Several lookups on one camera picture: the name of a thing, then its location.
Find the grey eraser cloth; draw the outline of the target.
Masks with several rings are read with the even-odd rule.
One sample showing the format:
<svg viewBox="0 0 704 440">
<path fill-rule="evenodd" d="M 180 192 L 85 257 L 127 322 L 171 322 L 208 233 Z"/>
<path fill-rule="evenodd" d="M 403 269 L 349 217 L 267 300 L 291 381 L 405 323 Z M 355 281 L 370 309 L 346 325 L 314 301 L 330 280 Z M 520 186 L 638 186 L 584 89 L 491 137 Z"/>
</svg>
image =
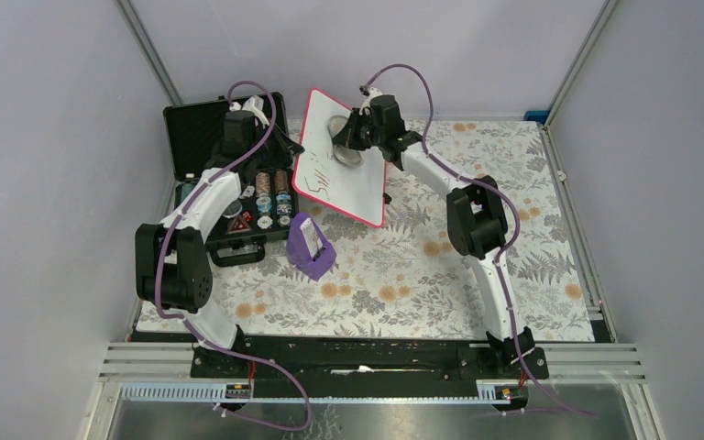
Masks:
<svg viewBox="0 0 704 440">
<path fill-rule="evenodd" d="M 336 138 L 339 136 L 346 123 L 347 117 L 342 115 L 334 115 L 328 120 L 327 131 L 333 142 L 333 157 L 342 165 L 350 168 L 359 168 L 364 163 L 361 153 L 336 142 Z"/>
</svg>

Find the pink framed whiteboard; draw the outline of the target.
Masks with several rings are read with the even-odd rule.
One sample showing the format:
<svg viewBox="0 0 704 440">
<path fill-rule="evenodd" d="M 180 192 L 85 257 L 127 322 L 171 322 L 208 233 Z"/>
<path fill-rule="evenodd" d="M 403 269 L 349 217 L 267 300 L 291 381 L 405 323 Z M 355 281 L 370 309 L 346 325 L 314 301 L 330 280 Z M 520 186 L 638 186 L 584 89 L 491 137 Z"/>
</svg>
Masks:
<svg viewBox="0 0 704 440">
<path fill-rule="evenodd" d="M 308 94 L 299 144 L 304 148 L 294 162 L 292 188 L 359 222 L 379 228 L 384 224 L 386 163 L 377 149 L 362 153 L 358 167 L 334 156 L 328 131 L 333 116 L 348 116 L 350 108 L 313 88 Z"/>
</svg>

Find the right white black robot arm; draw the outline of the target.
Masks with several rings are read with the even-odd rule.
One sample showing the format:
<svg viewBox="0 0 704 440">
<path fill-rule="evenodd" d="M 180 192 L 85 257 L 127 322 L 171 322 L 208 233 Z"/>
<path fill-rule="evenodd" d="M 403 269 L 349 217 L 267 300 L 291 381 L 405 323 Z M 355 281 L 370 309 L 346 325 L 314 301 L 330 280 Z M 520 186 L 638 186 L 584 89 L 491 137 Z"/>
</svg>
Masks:
<svg viewBox="0 0 704 440">
<path fill-rule="evenodd" d="M 517 310 L 506 267 L 512 242 L 505 211 L 512 201 L 490 176 L 473 179 L 456 170 L 426 143 L 425 135 L 407 129 L 391 94 L 368 96 L 349 115 L 327 123 L 332 145 L 344 152 L 376 148 L 386 162 L 412 175 L 445 200 L 450 242 L 471 268 L 483 304 L 482 322 L 494 373 L 510 378 L 535 349 L 532 331 L 516 324 Z"/>
</svg>

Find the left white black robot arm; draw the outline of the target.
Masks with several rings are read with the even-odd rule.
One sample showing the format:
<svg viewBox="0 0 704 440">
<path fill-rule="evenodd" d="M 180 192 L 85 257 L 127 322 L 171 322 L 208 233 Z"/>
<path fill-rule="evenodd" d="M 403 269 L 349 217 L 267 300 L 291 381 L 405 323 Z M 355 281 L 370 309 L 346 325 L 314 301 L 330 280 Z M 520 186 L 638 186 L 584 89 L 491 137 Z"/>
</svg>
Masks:
<svg viewBox="0 0 704 440">
<path fill-rule="evenodd" d="M 276 129 L 278 112 L 268 119 L 252 110 L 231 109 L 225 121 L 238 124 L 255 118 L 254 128 L 265 132 L 239 158 L 223 168 L 204 170 L 190 194 L 157 224 L 143 224 L 135 236 L 137 296 L 152 303 L 163 319 L 177 319 L 205 348 L 214 349 L 213 365 L 227 377 L 247 367 L 248 353 L 235 344 L 238 327 L 227 322 L 224 313 L 209 303 L 213 275 L 206 240 L 244 190 L 244 180 L 234 168 L 249 161 L 262 149 Z"/>
</svg>

